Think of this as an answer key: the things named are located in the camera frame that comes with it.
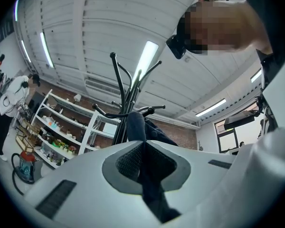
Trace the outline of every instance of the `black shirt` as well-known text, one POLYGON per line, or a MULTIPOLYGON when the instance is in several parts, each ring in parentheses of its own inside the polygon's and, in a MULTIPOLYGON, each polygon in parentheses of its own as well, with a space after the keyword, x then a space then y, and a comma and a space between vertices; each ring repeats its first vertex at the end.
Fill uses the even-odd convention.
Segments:
POLYGON ((265 82, 270 83, 285 62, 285 0, 246 1, 261 18, 271 44, 271 55, 265 55, 257 50, 265 82))

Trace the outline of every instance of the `person in white jacket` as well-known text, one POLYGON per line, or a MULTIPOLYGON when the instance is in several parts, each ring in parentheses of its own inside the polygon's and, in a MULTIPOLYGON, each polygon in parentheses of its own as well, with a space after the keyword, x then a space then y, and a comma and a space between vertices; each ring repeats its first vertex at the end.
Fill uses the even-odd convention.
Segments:
POLYGON ((29 95, 29 89, 40 86, 38 74, 16 77, 5 94, 0 98, 0 158, 7 161, 2 149, 6 136, 8 135, 10 123, 18 111, 18 101, 25 102, 29 95))

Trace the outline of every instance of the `man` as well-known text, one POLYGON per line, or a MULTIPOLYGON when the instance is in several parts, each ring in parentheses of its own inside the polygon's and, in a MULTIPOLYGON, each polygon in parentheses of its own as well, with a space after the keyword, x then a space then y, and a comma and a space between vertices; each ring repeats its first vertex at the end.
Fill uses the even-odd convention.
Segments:
POLYGON ((266 86, 285 62, 285 0, 199 0, 182 16, 167 45, 178 59, 186 50, 208 54, 254 46, 266 86))
POLYGON ((10 123, 19 109, 18 102, 29 95, 29 89, 40 86, 38 74, 16 77, 0 98, 0 158, 7 161, 2 149, 9 132, 10 123))

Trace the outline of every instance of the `fluorescent light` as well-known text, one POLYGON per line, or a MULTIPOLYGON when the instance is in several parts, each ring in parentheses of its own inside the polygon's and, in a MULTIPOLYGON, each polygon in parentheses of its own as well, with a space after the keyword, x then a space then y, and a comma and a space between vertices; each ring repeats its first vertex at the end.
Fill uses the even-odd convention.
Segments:
POLYGON ((29 62, 31 63, 30 58, 29 58, 29 55, 28 55, 28 52, 27 52, 27 50, 26 50, 26 48, 25 48, 25 46, 24 46, 23 40, 21 41, 21 44, 22 44, 23 50, 24 50, 24 52, 25 52, 25 55, 27 55, 27 58, 28 58, 29 62))
POLYGON ((226 103, 225 99, 222 99, 220 102, 216 103, 215 105, 213 105, 212 107, 209 107, 208 109, 206 109, 205 111, 202 111, 201 113, 196 114, 195 116, 199 117, 202 116, 212 110, 214 110, 215 108, 219 107, 220 105, 226 103))
POLYGON ((140 76, 139 79, 141 79, 145 73, 147 72, 147 69, 150 65, 150 63, 153 60, 153 57, 155 56, 155 53, 158 49, 158 45, 151 42, 151 41, 147 41, 146 45, 144 46, 144 49, 142 51, 142 55, 141 58, 139 59, 138 65, 136 67, 136 71, 133 77, 133 80, 136 79, 138 71, 141 69, 142 70, 142 74, 140 76))
POLYGON ((48 60, 48 64, 49 64, 50 67, 54 67, 52 59, 51 59, 51 57, 49 55, 49 52, 48 52, 48 49, 47 49, 48 47, 47 47, 46 39, 44 37, 43 32, 40 33, 40 38, 41 38, 41 42, 42 42, 42 46, 43 46, 44 52, 45 52, 47 60, 48 60))
POLYGON ((251 82, 253 83, 254 81, 256 81, 256 79, 257 79, 258 77, 260 77, 261 75, 262 75, 262 69, 258 70, 257 73, 252 76, 251 82))
POLYGON ((15 20, 16 21, 18 21, 18 2, 19 0, 17 0, 15 4, 15 20))

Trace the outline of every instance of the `vacuum hose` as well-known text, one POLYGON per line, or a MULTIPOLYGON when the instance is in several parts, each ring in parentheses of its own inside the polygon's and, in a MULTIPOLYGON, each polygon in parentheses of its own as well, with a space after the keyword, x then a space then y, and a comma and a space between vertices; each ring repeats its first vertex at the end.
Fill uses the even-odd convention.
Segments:
POLYGON ((23 181, 24 183, 26 183, 26 184, 33 184, 34 182, 33 182, 33 181, 27 181, 27 180, 23 179, 21 176, 18 175, 18 173, 16 172, 16 167, 15 167, 15 165, 14 165, 14 157, 15 157, 15 156, 18 156, 18 157, 20 158, 20 155, 19 155, 18 153, 14 153, 14 154, 11 156, 11 165, 13 166, 12 180, 13 180, 13 184, 14 184, 15 189, 18 191, 18 193, 20 193, 21 195, 23 195, 23 192, 21 192, 21 191, 19 190, 19 188, 17 187, 17 185, 16 185, 16 182, 15 182, 15 174, 17 174, 17 176, 19 177, 19 179, 20 179, 21 181, 23 181))

